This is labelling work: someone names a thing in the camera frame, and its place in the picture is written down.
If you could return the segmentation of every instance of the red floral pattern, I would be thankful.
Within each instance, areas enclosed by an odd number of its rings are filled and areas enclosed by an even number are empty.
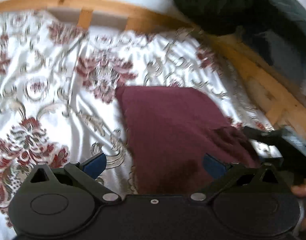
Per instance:
[[[95,98],[109,104],[115,97],[115,88],[134,80],[137,74],[130,72],[131,61],[124,61],[114,54],[101,51],[89,58],[80,57],[76,72],[84,79],[83,86],[92,91]]]
[[[260,130],[262,130],[262,131],[267,131],[268,129],[262,124],[262,123],[260,123],[259,121],[255,121],[255,124],[256,124],[256,126],[260,129]]]
[[[41,92],[43,89],[45,88],[45,83],[42,82],[34,82],[31,86],[30,89],[34,92],[34,93],[38,93]]]
[[[0,74],[6,74],[6,68],[11,63],[7,56],[8,35],[0,35]]]
[[[241,122],[234,122],[234,119],[230,116],[227,116],[226,119],[228,120],[228,122],[231,124],[231,126],[234,126],[237,129],[241,129],[243,127],[243,123]]]
[[[26,13],[16,14],[11,20],[10,24],[13,28],[24,27],[28,20],[28,15]]]
[[[181,87],[181,82],[178,80],[172,79],[169,87]]]
[[[69,44],[79,35],[84,34],[82,28],[76,26],[70,26],[60,22],[52,22],[48,26],[49,38],[56,44]]]
[[[152,42],[154,40],[154,38],[156,37],[155,34],[147,34],[147,33],[143,33],[143,32],[136,32],[136,36],[137,36],[137,38],[145,37],[147,43]]]
[[[201,61],[200,68],[204,69],[209,67],[212,71],[216,71],[219,75],[222,74],[216,54],[211,48],[200,47],[196,52],[196,56]]]
[[[46,162],[59,168],[68,161],[68,154],[66,146],[48,142],[46,130],[35,118],[13,126],[6,140],[0,138],[0,211],[7,213],[12,196],[34,165]]]

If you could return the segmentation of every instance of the blue tab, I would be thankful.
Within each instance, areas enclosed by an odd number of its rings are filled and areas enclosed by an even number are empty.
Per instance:
[[[91,178],[96,179],[106,168],[106,155],[100,154],[83,166],[82,171]]]
[[[205,154],[203,158],[203,168],[210,174],[214,179],[218,179],[226,173],[226,166],[216,158],[209,154]]]

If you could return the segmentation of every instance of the wooden headboard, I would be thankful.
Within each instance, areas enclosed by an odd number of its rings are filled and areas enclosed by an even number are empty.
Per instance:
[[[6,0],[0,2],[0,12],[27,9],[80,9],[77,25],[88,29],[93,12],[101,11],[127,18],[125,30],[150,33],[156,26],[168,29],[193,27],[189,22],[162,15],[146,8],[116,0]],[[254,51],[239,43],[234,36],[208,36],[215,51],[227,57],[240,73],[250,98],[266,114],[275,127],[291,125],[306,138],[306,108],[268,73],[269,68]]]

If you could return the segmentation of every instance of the bed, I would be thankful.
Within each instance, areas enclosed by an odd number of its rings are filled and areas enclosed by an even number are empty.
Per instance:
[[[287,124],[306,138],[306,108],[266,67],[234,36],[115,0],[0,2],[0,239],[15,236],[8,204],[38,162],[56,168],[103,151],[96,180],[137,193],[117,85],[193,87],[237,128]]]

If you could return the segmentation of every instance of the colorful pillow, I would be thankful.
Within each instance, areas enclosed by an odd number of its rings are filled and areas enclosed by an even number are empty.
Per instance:
[[[191,193],[212,181],[205,153],[224,162],[259,164],[247,138],[215,103],[193,88],[119,87],[127,143],[140,194]]]

